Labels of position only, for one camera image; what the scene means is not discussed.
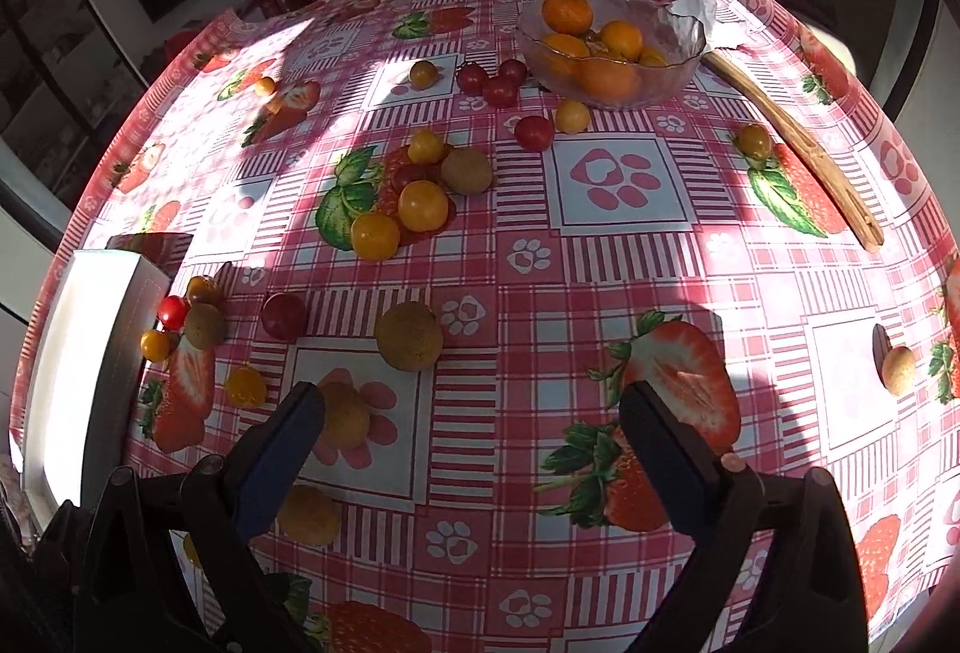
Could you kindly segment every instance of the kiwi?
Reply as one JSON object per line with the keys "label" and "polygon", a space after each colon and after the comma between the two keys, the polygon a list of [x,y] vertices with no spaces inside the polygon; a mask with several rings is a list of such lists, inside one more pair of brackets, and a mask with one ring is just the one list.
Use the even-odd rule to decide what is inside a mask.
{"label": "kiwi", "polygon": [[899,398],[910,392],[917,371],[917,359],[908,346],[895,346],[883,359],[880,378],[885,387]]}
{"label": "kiwi", "polygon": [[440,178],[453,192],[474,196],[490,189],[493,167],[482,151],[460,146],[443,158]]}
{"label": "kiwi", "polygon": [[277,513],[280,533],[313,547],[333,543],[340,531],[340,508],[332,498],[309,485],[294,485]]}
{"label": "kiwi", "polygon": [[212,349],[227,338],[227,321],[216,306],[198,303],[186,313],[184,336],[200,351]]}
{"label": "kiwi", "polygon": [[443,330],[426,305],[397,303],[376,319],[373,338],[380,356],[402,372],[422,372],[443,351]]}
{"label": "kiwi", "polygon": [[356,450],[370,431],[370,409],[352,387],[328,382],[320,388],[325,405],[320,444],[333,450]]}

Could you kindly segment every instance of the bowl of oranges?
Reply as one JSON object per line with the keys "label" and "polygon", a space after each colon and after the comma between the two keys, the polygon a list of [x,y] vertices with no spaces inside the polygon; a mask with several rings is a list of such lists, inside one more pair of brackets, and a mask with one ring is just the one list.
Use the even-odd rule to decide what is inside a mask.
{"label": "bowl of oranges", "polygon": [[517,42],[544,87],[598,108],[672,98],[707,47],[699,20],[642,0],[528,2]]}

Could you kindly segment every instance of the wooden utensil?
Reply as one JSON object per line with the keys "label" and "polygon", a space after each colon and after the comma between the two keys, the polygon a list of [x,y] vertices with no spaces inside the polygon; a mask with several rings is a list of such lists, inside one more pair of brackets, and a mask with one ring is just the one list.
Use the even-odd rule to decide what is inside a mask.
{"label": "wooden utensil", "polygon": [[704,55],[703,62],[760,109],[767,122],[770,122],[786,145],[797,154],[800,162],[803,162],[823,186],[864,250],[871,253],[879,250],[883,245],[883,229],[880,223],[877,223],[877,218],[833,158],[803,125],[771,100],[750,76],[722,52],[708,52]]}

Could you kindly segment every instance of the pink checkered tablecloth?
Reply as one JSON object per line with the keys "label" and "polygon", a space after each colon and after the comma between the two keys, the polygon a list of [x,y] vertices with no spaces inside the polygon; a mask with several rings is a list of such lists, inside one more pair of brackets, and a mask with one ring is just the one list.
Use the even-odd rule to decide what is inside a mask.
{"label": "pink checkered tablecloth", "polygon": [[[182,471],[229,450],[296,380],[348,376],[373,408],[368,442],[316,450],[301,471],[342,502],[339,536],[325,548],[258,538],[264,567],[312,578],[315,610],[353,599],[406,618],[429,638],[424,651],[621,651],[691,541],[669,526],[605,524],[602,509],[575,516],[591,527],[546,516],[570,487],[534,488],[556,479],[541,465],[565,429],[613,432],[604,377],[637,318],[659,311],[716,344],[736,390],[733,447],[754,468],[832,471],[876,633],[937,581],[960,536],[960,407],[942,316],[956,245],[928,183],[859,82],[770,0],[716,0],[721,21],[751,33],[732,56],[848,175],[883,226],[879,254],[857,245],[779,148],[779,167],[751,173],[730,138],[760,114],[703,68],[667,103],[594,110],[583,134],[523,151],[512,127],[559,99],[528,82],[516,107],[496,110],[460,94],[453,73],[464,60],[492,71],[515,56],[529,1],[324,0],[265,23],[232,12],[210,23],[137,105],[86,188],[32,317],[14,435],[70,253],[166,230],[172,292],[233,264],[229,339],[216,348],[203,445],[164,455],[132,413],[131,465]],[[440,81],[417,91],[407,71],[424,58]],[[264,124],[264,101],[248,89],[261,73],[296,93],[301,112],[282,112],[286,129],[266,129],[278,122]],[[376,163],[419,125],[488,153],[496,188],[456,197],[443,232],[382,264],[323,240],[322,199],[355,190],[352,199],[372,202]],[[347,153],[359,170],[338,182]],[[294,346],[258,325],[275,292],[308,306],[308,335]],[[419,375],[386,366],[373,343],[376,316],[408,298],[429,303],[445,332],[440,362]],[[877,324],[918,359],[917,382],[899,399],[877,376]],[[223,393],[227,370],[242,363],[267,380],[260,409]],[[162,379],[162,369],[147,375]],[[752,547],[711,647],[736,632],[767,546]],[[215,625],[202,573],[182,563]]]}

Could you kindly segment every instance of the cluttered table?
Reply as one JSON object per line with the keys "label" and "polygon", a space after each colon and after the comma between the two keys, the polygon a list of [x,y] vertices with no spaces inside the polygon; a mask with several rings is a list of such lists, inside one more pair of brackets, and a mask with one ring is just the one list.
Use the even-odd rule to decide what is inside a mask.
{"label": "cluttered table", "polygon": [[[137,471],[226,453],[296,381],[338,402],[297,498],[251,549],[312,580],[340,645],[360,649],[344,635],[373,623],[424,653],[625,649],[692,548],[617,427],[640,378],[757,471],[832,471],[878,632],[960,540],[956,245],[928,183],[856,78],[771,0],[715,0],[748,33],[730,57],[837,162],[883,228],[879,252],[776,135],[741,138],[760,113],[704,66],[669,100],[585,118],[530,79],[472,94],[458,66],[510,74],[531,1],[323,0],[210,23],[80,201],[32,318],[14,435],[71,252],[137,250],[193,304],[167,304],[171,330],[145,346]],[[421,61],[432,70],[411,71]],[[890,346],[908,348],[898,396],[880,378]],[[751,547],[713,646],[742,621],[767,546]]]}

